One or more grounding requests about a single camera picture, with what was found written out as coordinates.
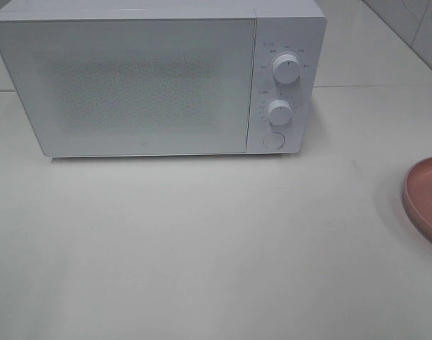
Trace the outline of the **white upper power knob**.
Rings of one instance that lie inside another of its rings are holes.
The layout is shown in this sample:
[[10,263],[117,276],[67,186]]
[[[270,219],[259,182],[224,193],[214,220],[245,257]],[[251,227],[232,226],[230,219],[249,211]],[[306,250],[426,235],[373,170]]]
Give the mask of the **white upper power knob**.
[[300,77],[302,60],[292,51],[284,51],[273,58],[273,77],[279,84],[291,84]]

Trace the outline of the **white lower timer knob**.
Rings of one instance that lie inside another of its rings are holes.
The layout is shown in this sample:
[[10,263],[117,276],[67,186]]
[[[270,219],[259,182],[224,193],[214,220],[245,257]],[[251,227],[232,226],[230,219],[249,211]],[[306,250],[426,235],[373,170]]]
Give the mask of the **white lower timer knob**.
[[292,120],[293,109],[286,100],[274,100],[268,104],[266,117],[271,125],[287,125]]

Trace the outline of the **white microwave door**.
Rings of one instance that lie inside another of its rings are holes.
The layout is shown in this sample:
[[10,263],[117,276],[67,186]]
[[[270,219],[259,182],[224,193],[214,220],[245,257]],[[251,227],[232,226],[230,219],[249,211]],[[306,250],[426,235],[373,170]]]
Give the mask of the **white microwave door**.
[[0,53],[49,157],[246,150],[255,22],[0,22]]

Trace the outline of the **round door release button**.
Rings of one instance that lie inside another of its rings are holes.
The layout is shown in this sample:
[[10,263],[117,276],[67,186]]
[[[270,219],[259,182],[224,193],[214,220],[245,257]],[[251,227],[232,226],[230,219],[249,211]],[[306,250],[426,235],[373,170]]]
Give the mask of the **round door release button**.
[[285,144],[285,137],[279,132],[267,134],[263,139],[263,146],[266,149],[281,149]]

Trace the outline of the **white microwave oven body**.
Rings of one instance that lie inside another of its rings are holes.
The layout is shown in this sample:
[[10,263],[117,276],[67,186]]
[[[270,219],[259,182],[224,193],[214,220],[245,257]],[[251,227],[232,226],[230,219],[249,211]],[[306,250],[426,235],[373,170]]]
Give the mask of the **white microwave oven body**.
[[[246,150],[239,154],[296,153],[326,30],[326,18],[314,1],[11,1],[0,9],[0,22],[241,19],[254,20],[255,31]],[[284,51],[302,60],[300,77],[291,84],[279,84],[273,77],[273,58]],[[268,104],[278,99],[293,109],[287,125],[271,125],[266,117]],[[285,137],[281,149],[263,146],[272,132]]]

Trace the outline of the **pink round plate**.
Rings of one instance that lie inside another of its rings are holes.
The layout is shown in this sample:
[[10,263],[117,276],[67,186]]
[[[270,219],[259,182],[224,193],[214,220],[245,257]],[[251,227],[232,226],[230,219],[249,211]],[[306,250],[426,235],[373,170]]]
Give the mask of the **pink round plate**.
[[432,243],[432,157],[418,161],[408,170],[402,203],[413,226]]

